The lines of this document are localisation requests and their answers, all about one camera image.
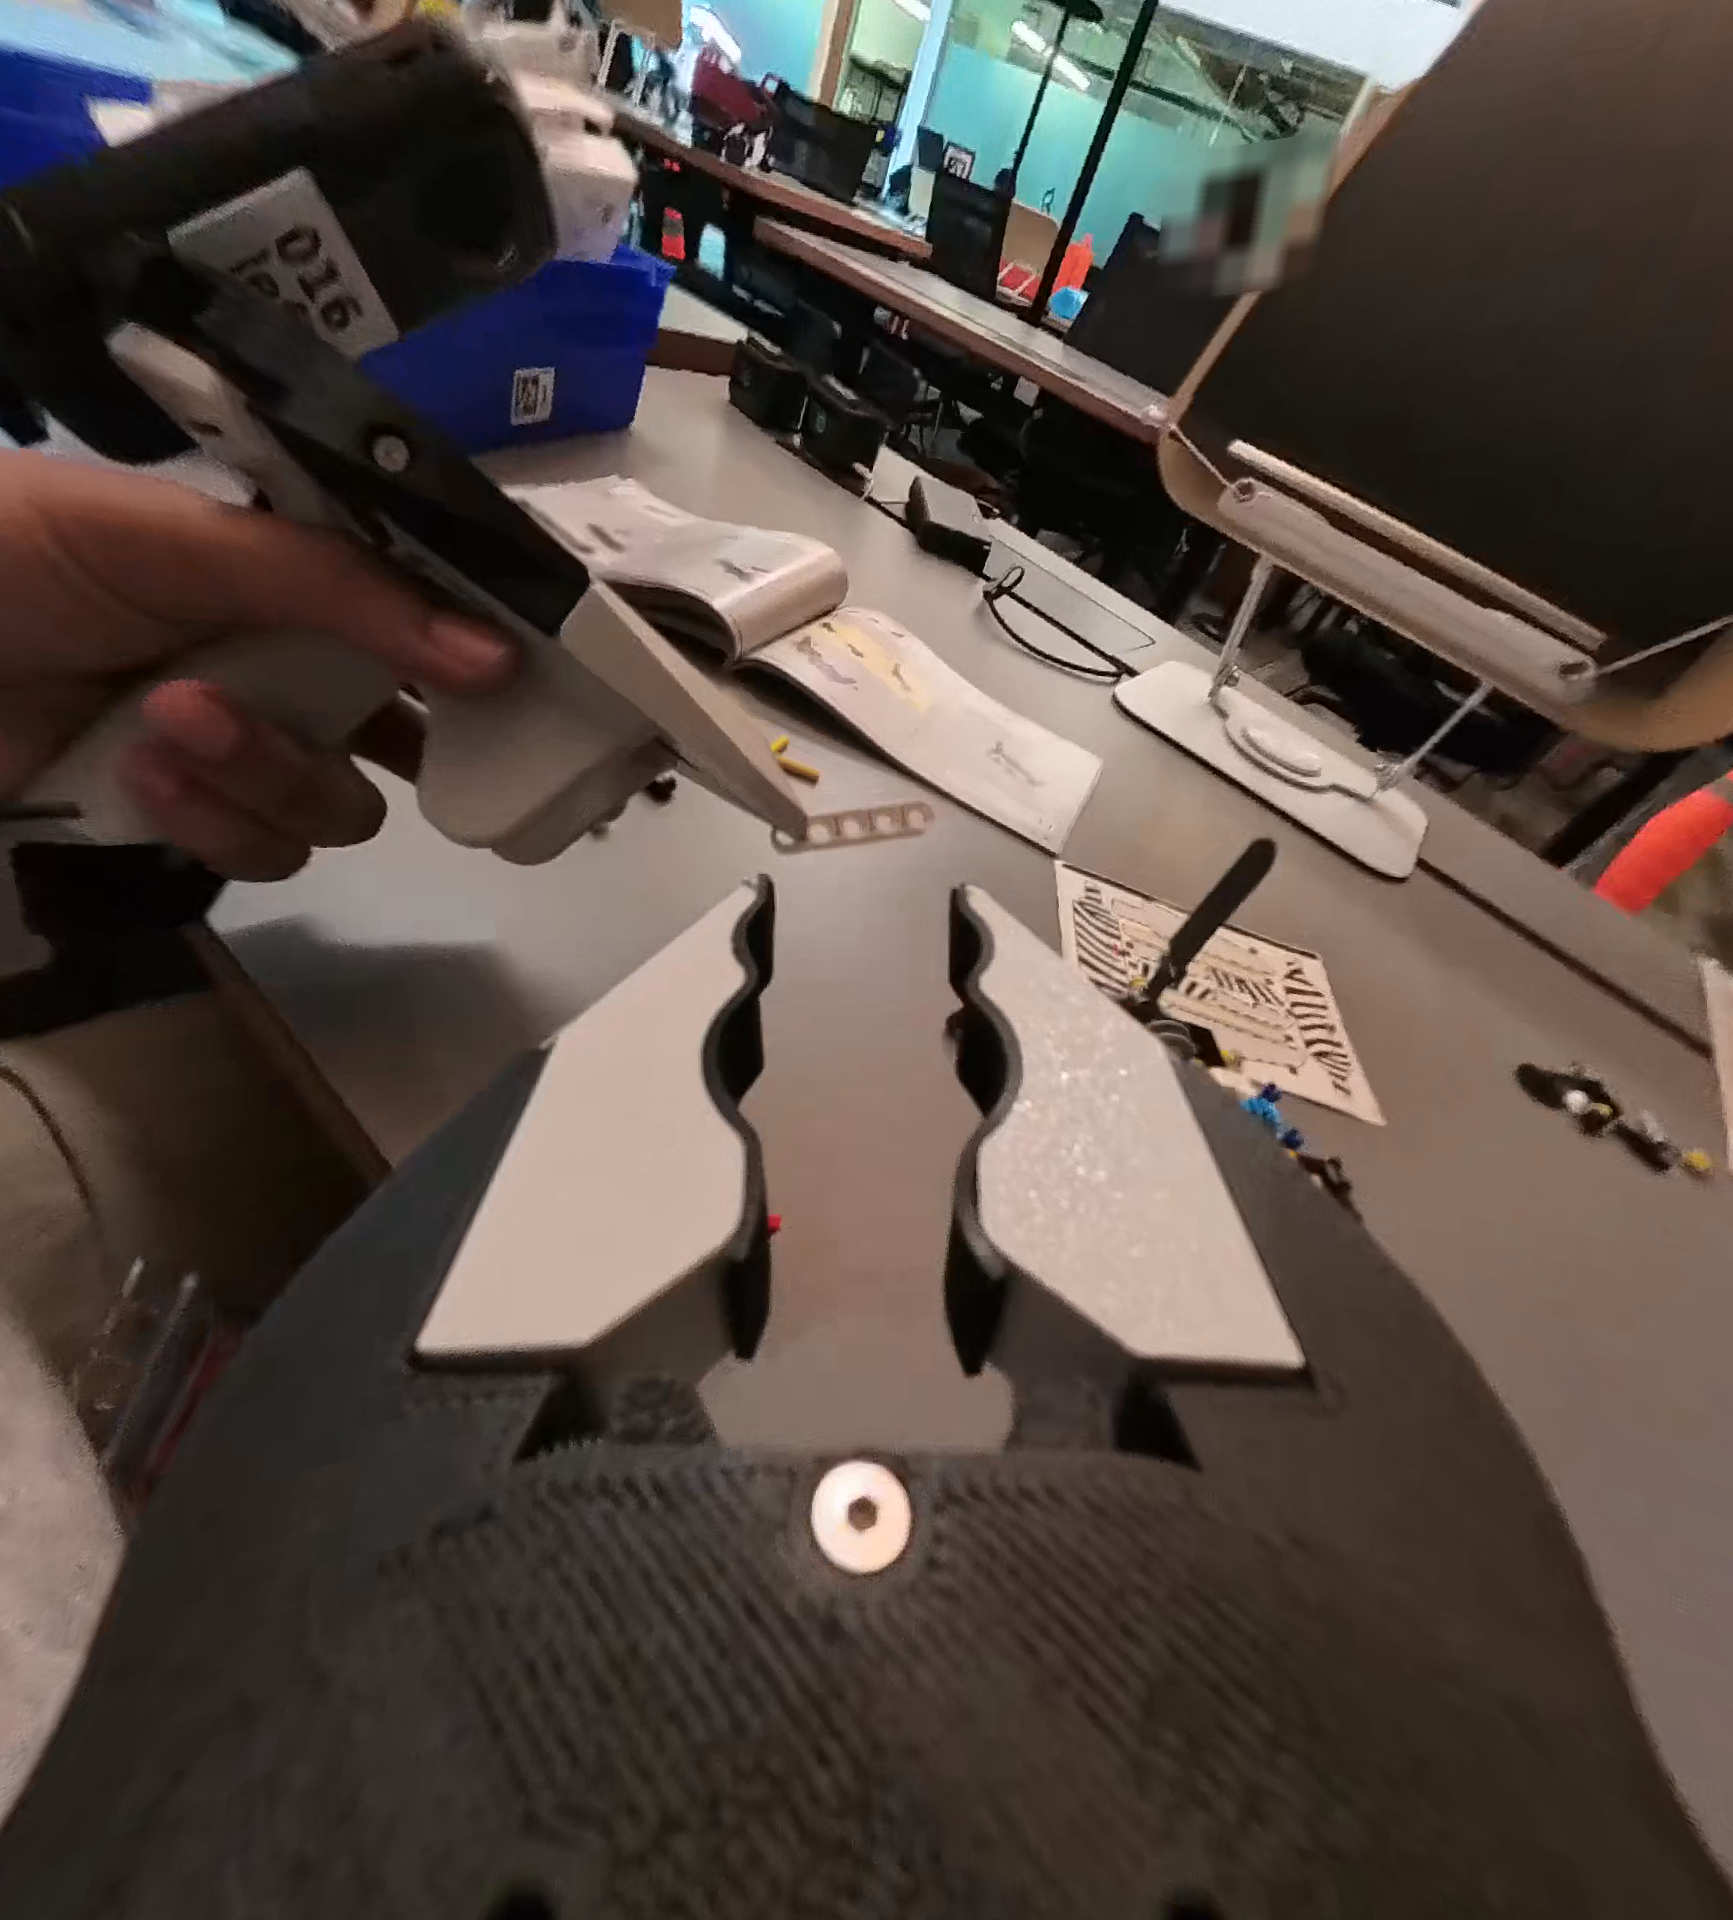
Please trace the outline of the white stand with dark board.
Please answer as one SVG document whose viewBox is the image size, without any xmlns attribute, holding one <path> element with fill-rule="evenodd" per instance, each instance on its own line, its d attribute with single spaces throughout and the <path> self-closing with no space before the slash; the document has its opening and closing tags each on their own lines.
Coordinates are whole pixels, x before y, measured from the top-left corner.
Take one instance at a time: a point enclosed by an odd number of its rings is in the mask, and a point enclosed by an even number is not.
<svg viewBox="0 0 1733 1920">
<path fill-rule="evenodd" d="M 1478 4 L 1328 154 L 1254 147 L 1158 225 L 1161 320 L 1213 318 L 1161 429 L 1172 501 L 1248 551 L 1214 665 L 1139 722 L 1402 880 L 1401 786 L 1487 697 L 1597 745 L 1733 736 L 1733 4 Z M 1380 770 L 1269 711 L 1279 578 L 1466 690 Z"/>
</svg>

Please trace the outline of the zebra striped sticker sheet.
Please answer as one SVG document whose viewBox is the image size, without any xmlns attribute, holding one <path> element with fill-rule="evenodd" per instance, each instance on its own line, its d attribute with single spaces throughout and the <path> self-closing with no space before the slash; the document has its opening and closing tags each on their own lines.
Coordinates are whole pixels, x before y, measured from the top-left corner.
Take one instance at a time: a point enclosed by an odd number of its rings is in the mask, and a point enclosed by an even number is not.
<svg viewBox="0 0 1733 1920">
<path fill-rule="evenodd" d="M 1054 865 L 1061 944 L 1097 990 L 1139 997 L 1187 912 L 1131 886 Z M 1206 1032 L 1219 1061 L 1312 1105 L 1380 1127 L 1383 1105 L 1318 953 L 1225 923 L 1161 996 L 1158 1011 Z"/>
</svg>

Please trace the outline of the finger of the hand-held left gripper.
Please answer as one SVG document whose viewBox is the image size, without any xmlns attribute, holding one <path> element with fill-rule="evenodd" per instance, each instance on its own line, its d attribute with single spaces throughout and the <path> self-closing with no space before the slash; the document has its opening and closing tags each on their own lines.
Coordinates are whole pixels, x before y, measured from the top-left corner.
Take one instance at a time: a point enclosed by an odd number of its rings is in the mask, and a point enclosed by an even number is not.
<svg viewBox="0 0 1733 1920">
<path fill-rule="evenodd" d="M 770 749 L 764 723 L 706 676 L 615 588 L 595 581 L 563 622 L 563 648 L 639 714 L 664 748 L 731 804 L 801 840 L 809 810 Z"/>
</svg>

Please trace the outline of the long wooden office desk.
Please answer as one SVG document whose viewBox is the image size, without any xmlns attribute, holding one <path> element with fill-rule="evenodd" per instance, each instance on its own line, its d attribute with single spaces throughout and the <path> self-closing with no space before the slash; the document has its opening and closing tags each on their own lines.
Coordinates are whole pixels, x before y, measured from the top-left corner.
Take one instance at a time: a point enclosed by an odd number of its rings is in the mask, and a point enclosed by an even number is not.
<svg viewBox="0 0 1733 1920">
<path fill-rule="evenodd" d="M 900 318 L 927 340 L 988 370 L 1023 377 L 1123 438 L 1149 448 L 1164 438 L 1169 395 L 992 299 L 978 299 L 900 257 L 863 251 L 773 218 L 758 218 L 754 240 L 870 309 Z"/>
</svg>

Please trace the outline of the small black box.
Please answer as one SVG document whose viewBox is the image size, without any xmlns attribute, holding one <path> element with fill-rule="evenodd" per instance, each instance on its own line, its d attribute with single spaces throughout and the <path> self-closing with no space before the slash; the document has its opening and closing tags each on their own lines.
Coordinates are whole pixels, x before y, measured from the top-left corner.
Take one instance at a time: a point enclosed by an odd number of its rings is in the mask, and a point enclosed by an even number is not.
<svg viewBox="0 0 1733 1920">
<path fill-rule="evenodd" d="M 984 575 L 992 534 L 973 493 L 919 470 L 906 486 L 902 519 L 925 554 Z"/>
</svg>

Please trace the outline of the orange traffic cone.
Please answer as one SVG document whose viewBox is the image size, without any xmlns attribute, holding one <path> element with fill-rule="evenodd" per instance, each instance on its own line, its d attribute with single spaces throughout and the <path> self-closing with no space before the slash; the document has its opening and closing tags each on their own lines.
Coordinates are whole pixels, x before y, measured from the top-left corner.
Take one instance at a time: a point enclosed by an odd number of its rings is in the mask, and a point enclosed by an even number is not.
<svg viewBox="0 0 1733 1920">
<path fill-rule="evenodd" d="M 1733 767 L 1652 814 L 1593 883 L 1623 913 L 1646 912 L 1733 829 Z"/>
</svg>

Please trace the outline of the cluster of small lego pieces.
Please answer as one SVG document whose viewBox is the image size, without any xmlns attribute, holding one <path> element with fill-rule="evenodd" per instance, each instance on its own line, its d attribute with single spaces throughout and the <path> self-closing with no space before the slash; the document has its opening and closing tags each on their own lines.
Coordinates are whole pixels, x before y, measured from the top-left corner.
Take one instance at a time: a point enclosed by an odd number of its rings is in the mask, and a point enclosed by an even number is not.
<svg viewBox="0 0 1733 1920">
<path fill-rule="evenodd" d="M 1576 1134 L 1588 1139 L 1614 1139 L 1655 1174 L 1682 1174 L 1707 1182 L 1717 1164 L 1706 1149 L 1688 1148 L 1668 1135 L 1662 1121 L 1630 1107 L 1611 1083 L 1585 1066 L 1545 1067 L 1522 1061 L 1514 1067 L 1519 1087 L 1538 1105 L 1567 1115 Z"/>
</svg>

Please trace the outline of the white five-hole lego beam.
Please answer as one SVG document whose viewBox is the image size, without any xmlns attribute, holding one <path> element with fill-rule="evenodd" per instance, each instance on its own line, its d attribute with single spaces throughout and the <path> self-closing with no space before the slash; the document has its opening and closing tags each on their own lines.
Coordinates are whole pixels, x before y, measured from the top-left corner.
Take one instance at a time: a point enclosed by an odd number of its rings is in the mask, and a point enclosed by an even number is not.
<svg viewBox="0 0 1733 1920">
<path fill-rule="evenodd" d="M 932 826 L 932 808 L 922 800 L 879 802 L 807 815 L 798 829 L 774 828 L 773 849 L 780 853 L 845 852 L 900 843 Z"/>
</svg>

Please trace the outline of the person's left hand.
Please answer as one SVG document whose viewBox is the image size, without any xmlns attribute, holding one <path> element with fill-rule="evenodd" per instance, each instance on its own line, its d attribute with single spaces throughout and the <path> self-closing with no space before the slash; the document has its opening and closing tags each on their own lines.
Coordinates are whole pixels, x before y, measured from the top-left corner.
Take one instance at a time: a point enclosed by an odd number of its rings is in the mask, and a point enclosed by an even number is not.
<svg viewBox="0 0 1733 1920">
<path fill-rule="evenodd" d="M 128 685 L 159 681 L 121 779 L 153 835 L 230 882 L 296 873 L 375 835 L 384 800 L 345 748 L 306 745 L 171 665 L 220 638 L 309 631 L 398 683 L 490 693 L 495 630 L 431 604 L 359 544 L 174 481 L 0 448 L 0 808 Z"/>
</svg>

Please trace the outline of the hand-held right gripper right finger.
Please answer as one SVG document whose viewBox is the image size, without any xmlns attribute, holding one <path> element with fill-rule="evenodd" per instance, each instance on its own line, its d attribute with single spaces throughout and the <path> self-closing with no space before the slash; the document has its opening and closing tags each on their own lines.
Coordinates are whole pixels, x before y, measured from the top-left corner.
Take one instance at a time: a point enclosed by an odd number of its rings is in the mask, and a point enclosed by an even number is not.
<svg viewBox="0 0 1733 1920">
<path fill-rule="evenodd" d="M 965 1375 L 1299 1379 L 1308 1363 L 1166 1046 L 988 890 L 948 900 L 944 1316 Z"/>
</svg>

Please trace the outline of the zebra striped lego helicopter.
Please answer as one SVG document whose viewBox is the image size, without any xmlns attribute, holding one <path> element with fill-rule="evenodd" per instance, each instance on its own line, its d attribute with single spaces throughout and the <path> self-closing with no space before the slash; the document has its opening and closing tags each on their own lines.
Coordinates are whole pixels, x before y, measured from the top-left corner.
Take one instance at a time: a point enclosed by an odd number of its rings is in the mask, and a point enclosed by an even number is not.
<svg viewBox="0 0 1733 1920">
<path fill-rule="evenodd" d="M 1161 955 L 1139 971 L 1118 996 L 1118 1005 L 1181 1060 L 1203 1067 L 1220 1087 L 1239 1099 L 1243 1111 L 1258 1120 L 1279 1149 L 1350 1218 L 1359 1218 L 1357 1192 L 1336 1156 L 1310 1149 L 1306 1135 L 1282 1115 L 1282 1089 L 1276 1082 L 1251 1082 L 1241 1073 L 1236 1054 L 1216 1042 L 1213 1030 L 1166 1009 L 1166 996 L 1184 987 L 1190 964 L 1204 952 L 1234 912 L 1252 896 L 1275 863 L 1276 843 L 1269 835 L 1251 840 L 1220 878 L 1184 913 Z"/>
</svg>

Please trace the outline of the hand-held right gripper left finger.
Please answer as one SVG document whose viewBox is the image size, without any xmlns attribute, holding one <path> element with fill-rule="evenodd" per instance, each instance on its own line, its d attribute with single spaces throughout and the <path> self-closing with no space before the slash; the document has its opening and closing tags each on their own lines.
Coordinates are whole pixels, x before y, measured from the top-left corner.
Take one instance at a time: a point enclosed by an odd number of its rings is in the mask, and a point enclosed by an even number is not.
<svg viewBox="0 0 1733 1920">
<path fill-rule="evenodd" d="M 776 891 L 736 883 L 543 1046 L 412 1352 L 432 1370 L 709 1370 L 773 1299 L 763 1148 Z"/>
</svg>

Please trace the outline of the lego instruction booklet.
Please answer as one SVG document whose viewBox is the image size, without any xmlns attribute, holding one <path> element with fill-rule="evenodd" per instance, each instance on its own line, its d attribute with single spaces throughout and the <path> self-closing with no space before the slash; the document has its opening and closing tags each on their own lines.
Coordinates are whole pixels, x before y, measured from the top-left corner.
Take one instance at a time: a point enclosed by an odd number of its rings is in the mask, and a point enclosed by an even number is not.
<svg viewBox="0 0 1733 1920">
<path fill-rule="evenodd" d="M 1101 757 L 997 702 L 891 615 L 851 601 L 829 544 L 702 517 L 624 475 L 522 483 L 509 497 L 667 638 L 790 683 L 950 802 L 1064 852 Z"/>
</svg>

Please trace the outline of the blue plastic storage bin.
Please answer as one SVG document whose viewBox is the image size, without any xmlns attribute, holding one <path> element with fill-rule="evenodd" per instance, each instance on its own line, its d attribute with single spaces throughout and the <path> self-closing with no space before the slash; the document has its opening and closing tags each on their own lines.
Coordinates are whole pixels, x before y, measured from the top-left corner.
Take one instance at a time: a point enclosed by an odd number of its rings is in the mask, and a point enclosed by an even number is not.
<svg viewBox="0 0 1733 1920">
<path fill-rule="evenodd" d="M 62 58 L 0 41 L 0 144 L 31 135 L 48 152 L 109 144 L 94 120 L 100 101 L 150 105 L 157 81 L 125 68 Z"/>
<path fill-rule="evenodd" d="M 471 456 L 629 429 L 674 266 L 622 243 L 376 348 L 361 368 Z"/>
</svg>

